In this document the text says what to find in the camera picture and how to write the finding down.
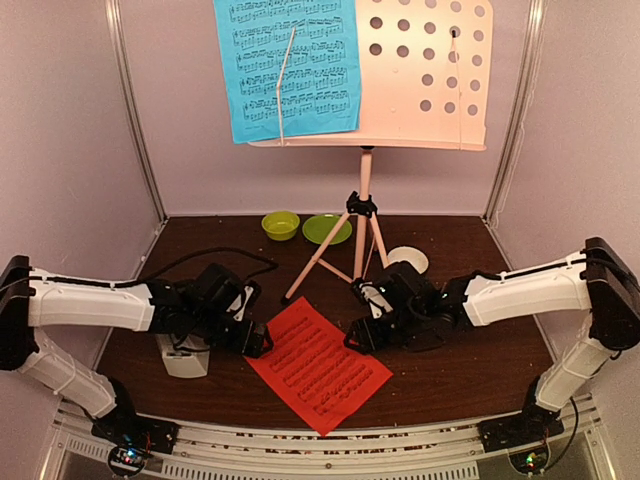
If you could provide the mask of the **pink music stand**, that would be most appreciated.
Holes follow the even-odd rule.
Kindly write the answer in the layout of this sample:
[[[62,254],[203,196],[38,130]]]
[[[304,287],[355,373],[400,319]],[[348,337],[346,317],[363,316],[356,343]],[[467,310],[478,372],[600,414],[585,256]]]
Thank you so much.
[[[377,253],[389,263],[370,194],[377,147],[483,151],[486,148],[493,35],[487,1],[358,1],[355,4],[362,94],[357,130],[265,141],[267,147],[355,146],[361,152],[360,187],[330,231],[333,239],[357,219],[350,275],[322,256],[324,240],[293,281],[288,303],[311,270],[321,265],[348,283],[366,276]]]

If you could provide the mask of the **red sheet music paper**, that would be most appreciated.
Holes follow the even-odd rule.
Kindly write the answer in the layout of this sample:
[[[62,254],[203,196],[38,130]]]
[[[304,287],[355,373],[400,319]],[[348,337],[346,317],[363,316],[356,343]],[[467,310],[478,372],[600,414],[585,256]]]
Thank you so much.
[[[248,363],[312,430],[333,432],[393,373],[344,346],[344,333],[300,298],[268,322],[273,349]]]

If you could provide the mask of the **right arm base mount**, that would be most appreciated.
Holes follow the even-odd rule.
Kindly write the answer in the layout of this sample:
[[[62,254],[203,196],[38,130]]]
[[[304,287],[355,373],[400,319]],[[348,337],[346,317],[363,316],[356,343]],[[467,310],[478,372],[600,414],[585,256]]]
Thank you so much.
[[[551,460],[551,437],[564,432],[563,423],[540,423],[523,413],[484,420],[478,431],[485,453],[506,450],[511,466],[523,475],[541,474]]]

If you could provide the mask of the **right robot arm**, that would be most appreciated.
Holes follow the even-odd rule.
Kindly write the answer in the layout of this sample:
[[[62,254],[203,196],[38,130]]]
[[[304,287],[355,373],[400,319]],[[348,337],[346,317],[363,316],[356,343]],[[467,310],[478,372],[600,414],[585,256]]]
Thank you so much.
[[[532,382],[521,412],[504,423],[519,440],[530,442],[545,432],[608,360],[639,343],[638,280],[600,237],[547,264],[498,274],[476,270],[442,287],[428,280],[421,251],[398,247],[394,253],[377,279],[354,283],[371,309],[344,339],[359,353],[390,346],[425,351],[442,345],[456,328],[546,312],[586,312],[576,343]]]

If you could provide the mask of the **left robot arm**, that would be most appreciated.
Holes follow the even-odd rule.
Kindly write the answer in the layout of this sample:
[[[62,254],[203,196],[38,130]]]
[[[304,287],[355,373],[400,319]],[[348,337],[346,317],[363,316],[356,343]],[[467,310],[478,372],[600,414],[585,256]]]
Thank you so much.
[[[249,358],[273,348],[267,326],[245,315],[260,294],[253,279],[242,280],[219,264],[194,279],[163,279],[176,265],[142,279],[107,281],[52,274],[14,256],[1,273],[2,370],[29,375],[73,401],[121,443],[137,442],[144,424],[126,388],[77,362],[43,329],[106,326],[166,335],[178,351],[195,337],[207,349],[224,347]]]

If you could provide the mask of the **white metronome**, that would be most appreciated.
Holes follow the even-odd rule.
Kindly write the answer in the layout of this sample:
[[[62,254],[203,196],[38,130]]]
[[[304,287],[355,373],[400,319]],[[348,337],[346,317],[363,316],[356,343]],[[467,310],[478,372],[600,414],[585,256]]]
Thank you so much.
[[[180,350],[174,348],[170,335],[159,334],[155,339],[169,376],[196,379],[207,375],[210,351],[202,339],[189,336],[180,345]]]

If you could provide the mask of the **blue sheet music paper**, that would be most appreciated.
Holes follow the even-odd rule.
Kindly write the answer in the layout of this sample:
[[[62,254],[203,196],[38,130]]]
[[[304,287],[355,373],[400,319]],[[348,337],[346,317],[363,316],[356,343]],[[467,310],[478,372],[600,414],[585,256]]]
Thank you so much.
[[[354,2],[213,6],[235,143],[358,129],[362,80]]]

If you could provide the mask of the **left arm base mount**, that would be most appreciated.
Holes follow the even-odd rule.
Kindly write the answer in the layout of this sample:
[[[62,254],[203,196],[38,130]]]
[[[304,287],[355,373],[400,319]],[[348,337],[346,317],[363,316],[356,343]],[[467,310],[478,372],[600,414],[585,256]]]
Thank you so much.
[[[113,444],[107,466],[118,477],[130,478],[141,473],[154,453],[173,452],[179,426],[170,421],[136,416],[127,420],[92,421],[91,434]]]

